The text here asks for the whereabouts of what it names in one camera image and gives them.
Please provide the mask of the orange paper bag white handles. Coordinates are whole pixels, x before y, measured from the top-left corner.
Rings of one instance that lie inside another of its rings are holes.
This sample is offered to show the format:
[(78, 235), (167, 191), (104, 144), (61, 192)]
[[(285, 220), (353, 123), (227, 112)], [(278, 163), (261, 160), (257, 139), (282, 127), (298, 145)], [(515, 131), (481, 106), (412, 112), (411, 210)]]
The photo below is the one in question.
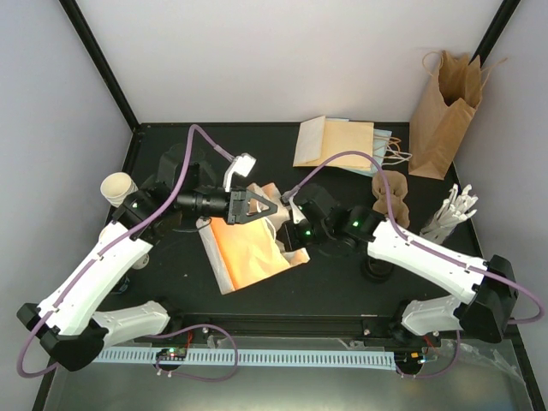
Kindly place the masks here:
[(253, 183), (248, 188), (277, 205), (277, 212), (246, 224), (228, 225), (220, 217), (196, 221), (200, 239), (223, 295), (310, 261), (306, 249), (288, 252), (276, 239), (282, 224), (290, 220), (276, 184), (271, 182), (260, 187)]

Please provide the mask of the brown pulp cup carrier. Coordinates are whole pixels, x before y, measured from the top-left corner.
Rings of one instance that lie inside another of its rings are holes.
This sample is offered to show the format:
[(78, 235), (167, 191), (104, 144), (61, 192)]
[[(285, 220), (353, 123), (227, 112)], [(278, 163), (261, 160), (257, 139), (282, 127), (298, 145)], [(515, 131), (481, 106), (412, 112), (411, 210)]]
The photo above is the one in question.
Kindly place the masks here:
[(372, 194), (376, 199), (372, 205), (372, 209), (388, 216), (388, 201), (390, 201), (396, 223), (407, 229), (410, 225), (409, 209), (403, 201), (408, 194), (407, 178), (398, 171), (385, 170), (384, 175), (387, 178), (389, 189), (386, 189), (384, 186), (384, 179), (380, 172), (377, 172), (372, 178)]

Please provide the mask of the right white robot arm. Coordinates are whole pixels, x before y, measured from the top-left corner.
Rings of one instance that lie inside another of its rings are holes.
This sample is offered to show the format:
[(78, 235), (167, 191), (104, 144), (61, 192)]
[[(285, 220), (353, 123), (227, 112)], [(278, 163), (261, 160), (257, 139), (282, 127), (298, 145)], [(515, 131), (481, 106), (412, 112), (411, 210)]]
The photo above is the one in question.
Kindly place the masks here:
[(502, 341), (518, 291), (511, 287), (511, 263), (498, 255), (490, 260), (461, 254), (394, 225), (363, 205), (341, 205), (324, 188), (311, 184), (284, 194), (289, 220), (277, 239), (288, 251), (316, 247), (323, 253), (363, 253), (364, 270), (381, 282), (401, 267), (447, 291), (427, 301), (402, 304), (389, 324), (391, 339), (408, 345), (434, 331), (464, 331), (487, 343)]

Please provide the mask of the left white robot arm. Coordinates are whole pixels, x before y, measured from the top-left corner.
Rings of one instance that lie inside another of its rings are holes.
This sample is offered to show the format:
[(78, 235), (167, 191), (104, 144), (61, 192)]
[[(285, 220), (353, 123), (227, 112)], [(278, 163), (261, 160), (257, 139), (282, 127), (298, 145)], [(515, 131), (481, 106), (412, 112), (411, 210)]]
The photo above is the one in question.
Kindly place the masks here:
[(183, 217), (219, 217), (247, 224), (277, 212), (276, 203), (248, 188), (215, 188), (151, 178), (129, 194), (98, 243), (65, 282), (39, 304), (26, 303), (18, 319), (57, 365), (73, 372), (103, 349), (149, 335), (177, 340), (184, 322), (157, 301), (111, 312), (99, 306), (115, 285)]

